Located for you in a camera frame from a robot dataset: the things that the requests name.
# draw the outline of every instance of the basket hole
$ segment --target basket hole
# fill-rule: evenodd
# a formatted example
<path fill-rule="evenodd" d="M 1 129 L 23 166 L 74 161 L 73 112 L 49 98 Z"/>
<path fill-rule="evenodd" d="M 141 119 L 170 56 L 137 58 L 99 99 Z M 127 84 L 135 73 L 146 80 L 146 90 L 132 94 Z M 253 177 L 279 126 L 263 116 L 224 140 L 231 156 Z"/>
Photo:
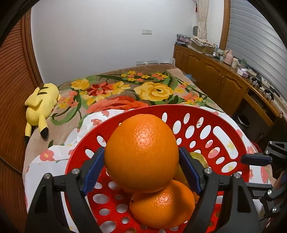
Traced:
<path fill-rule="evenodd" d="M 147 228 L 148 228 L 147 225 L 145 225 L 145 224 L 143 224 L 143 223 L 141 224 L 141 229 L 142 229 L 142 230 L 146 230 Z"/>
<path fill-rule="evenodd" d="M 224 145 L 225 149 L 229 154 L 229 157 L 231 159 L 236 159 L 238 157 L 238 151 L 233 142 L 231 141 L 230 137 L 219 126 L 215 126 L 213 128 L 213 133 Z"/>
<path fill-rule="evenodd" d="M 195 147 L 195 144 L 196 144 L 196 141 L 192 141 L 192 142 L 189 144 L 189 148 L 194 148 L 194 147 Z"/>
<path fill-rule="evenodd" d="M 220 148 L 219 147 L 215 147 L 208 153 L 208 157 L 210 159 L 213 159 L 214 157 L 216 157 L 219 154 L 219 152 L 220 152 Z"/>
<path fill-rule="evenodd" d="M 184 118 L 183 118 L 183 123 L 184 123 L 184 124 L 187 124 L 187 122 L 189 121 L 189 118 L 190 118 L 190 114 L 187 113 L 187 114 L 184 116 Z"/>
<path fill-rule="evenodd" d="M 100 225 L 100 229 L 103 233 L 110 233 L 116 229 L 116 223 L 114 221 L 106 221 Z"/>
<path fill-rule="evenodd" d="M 113 182 L 113 181 L 109 182 L 108 187 L 109 187 L 111 190 L 120 190 L 120 189 L 121 189 L 121 188 L 118 187 L 118 186 L 116 185 L 116 183 Z"/>
<path fill-rule="evenodd" d="M 101 209 L 101 210 L 99 211 L 99 214 L 100 214 L 101 216 L 107 216 L 109 213 L 110 213 L 110 210 L 109 210 L 109 209 Z"/>
<path fill-rule="evenodd" d="M 201 131 L 201 133 L 200 133 L 200 136 L 199 136 L 200 139 L 203 140 L 203 139 L 207 138 L 207 136 L 209 135 L 210 131 L 211 131 L 211 126 L 210 125 L 205 126 L 203 128 L 203 130 Z"/>
<path fill-rule="evenodd" d="M 176 227 L 173 227 L 173 228 L 169 228 L 171 231 L 177 231 L 178 229 L 179 229 L 179 227 L 178 226 L 176 226 Z"/>
<path fill-rule="evenodd" d="M 123 217 L 122 224 L 127 224 L 127 223 L 129 223 L 129 217 Z"/>
<path fill-rule="evenodd" d="M 99 183 L 99 182 L 97 182 L 96 184 L 95 184 L 95 189 L 101 189 L 103 186 L 102 186 L 102 184 L 101 183 Z"/>
<path fill-rule="evenodd" d="M 232 171 L 236 166 L 237 166 L 237 163 L 236 163 L 235 161 L 233 161 L 233 162 L 230 162 L 230 163 L 228 163 L 228 164 L 225 164 L 225 165 L 223 166 L 223 168 L 221 169 L 221 171 L 222 171 L 223 173 L 227 173 L 227 172 Z"/>
<path fill-rule="evenodd" d="M 220 157 L 218 160 L 216 160 L 216 164 L 221 164 L 225 160 L 224 157 Z"/>
<path fill-rule="evenodd" d="M 196 123 L 196 128 L 199 128 L 199 127 L 201 127 L 201 126 L 202 126 L 202 124 L 203 124 L 203 120 L 204 120 L 204 118 L 203 118 L 203 117 L 199 118 L 199 120 L 198 120 L 198 121 L 197 121 L 197 123 Z"/>
<path fill-rule="evenodd" d="M 185 132 L 185 137 L 186 138 L 191 138 L 191 136 L 193 135 L 194 133 L 194 126 L 191 125 L 187 128 L 186 132 Z"/>
<path fill-rule="evenodd" d="M 135 228 L 129 228 L 125 231 L 125 233 L 137 233 Z"/>
<path fill-rule="evenodd" d="M 105 204 L 108 202 L 108 197 L 105 194 L 96 194 L 93 196 L 93 200 L 98 204 Z"/>
<path fill-rule="evenodd" d="M 92 158 L 95 153 L 94 153 L 93 151 L 91 151 L 90 149 L 86 149 L 86 150 L 85 150 L 85 154 L 86 154 L 89 158 Z"/>
<path fill-rule="evenodd" d="M 222 204 L 222 199 L 223 199 L 223 196 L 217 196 L 216 197 L 216 204 Z"/>
<path fill-rule="evenodd" d="M 122 195 L 120 195 L 120 194 L 116 194 L 115 195 L 115 199 L 116 200 L 121 200 L 121 199 L 124 199 L 124 197 Z"/>
<path fill-rule="evenodd" d="M 181 143 L 181 138 L 179 137 L 178 139 L 177 139 L 177 145 L 180 145 L 180 143 Z"/>
<path fill-rule="evenodd" d="M 103 139 L 103 137 L 102 136 L 97 136 L 97 141 L 98 141 L 98 143 L 102 146 L 102 147 L 106 147 L 106 141 Z"/>
<path fill-rule="evenodd" d="M 173 125 L 172 131 L 174 134 L 178 134 L 181 128 L 181 122 L 180 121 L 176 121 Z"/>
<path fill-rule="evenodd" d="M 116 206 L 116 211 L 118 213 L 124 213 L 127 211 L 127 209 L 128 209 L 128 206 L 126 204 L 119 204 Z"/>
<path fill-rule="evenodd" d="M 166 112 L 163 113 L 162 120 L 163 120 L 163 122 L 167 121 L 167 113 Z"/>
<path fill-rule="evenodd" d="M 211 147 L 212 143 L 213 143 L 213 140 L 209 140 L 209 141 L 205 144 L 205 148 Z"/>

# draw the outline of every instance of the blue gripper pad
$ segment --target blue gripper pad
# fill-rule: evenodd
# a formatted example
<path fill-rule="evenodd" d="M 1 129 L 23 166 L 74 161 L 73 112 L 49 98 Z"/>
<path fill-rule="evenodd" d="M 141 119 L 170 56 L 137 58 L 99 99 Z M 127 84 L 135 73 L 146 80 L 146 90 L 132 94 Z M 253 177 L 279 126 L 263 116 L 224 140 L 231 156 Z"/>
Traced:
<path fill-rule="evenodd" d="M 200 195 L 205 187 L 205 180 L 201 163 L 193 159 L 185 147 L 179 148 L 179 165 L 192 191 Z"/>
<path fill-rule="evenodd" d="M 83 188 L 82 192 L 86 196 L 88 192 L 91 192 L 95 187 L 95 184 L 99 178 L 99 175 L 104 167 L 104 148 L 99 148 L 93 157 L 89 160 L 92 162 L 90 165 L 90 169 L 88 170 L 87 174 L 83 178 Z"/>

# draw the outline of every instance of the trash bin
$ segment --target trash bin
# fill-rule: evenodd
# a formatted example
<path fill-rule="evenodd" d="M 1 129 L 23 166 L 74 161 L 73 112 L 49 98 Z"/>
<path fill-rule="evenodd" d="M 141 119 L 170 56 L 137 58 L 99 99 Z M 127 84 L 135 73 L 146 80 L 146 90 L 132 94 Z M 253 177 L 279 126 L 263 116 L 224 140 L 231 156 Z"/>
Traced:
<path fill-rule="evenodd" d="M 247 128 L 250 125 L 248 118 L 243 114 L 237 115 L 236 123 L 244 133 L 246 132 Z"/>

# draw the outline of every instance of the floral blanket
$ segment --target floral blanket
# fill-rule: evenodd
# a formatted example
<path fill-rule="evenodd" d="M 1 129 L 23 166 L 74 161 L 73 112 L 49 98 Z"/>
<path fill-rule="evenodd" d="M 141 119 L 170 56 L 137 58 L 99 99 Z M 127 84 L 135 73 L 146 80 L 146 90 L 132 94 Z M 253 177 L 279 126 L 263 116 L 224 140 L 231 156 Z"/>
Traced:
<path fill-rule="evenodd" d="M 129 110 L 156 104 L 188 104 L 222 111 L 171 64 L 92 75 L 65 82 L 58 88 L 62 98 L 47 119 L 49 136 L 44 140 L 39 130 L 34 130 L 26 148 L 23 176 L 35 157 L 52 145 L 63 145 L 72 130 L 80 129 L 83 120 L 94 112 L 105 114 L 108 109 Z"/>

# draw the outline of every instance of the plush toy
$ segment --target plush toy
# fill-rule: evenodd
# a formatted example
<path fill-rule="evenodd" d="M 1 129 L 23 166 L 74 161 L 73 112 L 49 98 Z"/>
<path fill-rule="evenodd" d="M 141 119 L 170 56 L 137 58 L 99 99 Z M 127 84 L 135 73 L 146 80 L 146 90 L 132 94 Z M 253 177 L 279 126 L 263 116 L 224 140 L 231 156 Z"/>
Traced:
<path fill-rule="evenodd" d="M 50 116 L 57 101 L 61 99 L 57 86 L 52 83 L 41 84 L 25 101 L 27 125 L 25 128 L 25 142 L 31 137 L 32 125 L 39 127 L 42 138 L 48 137 L 46 119 Z"/>

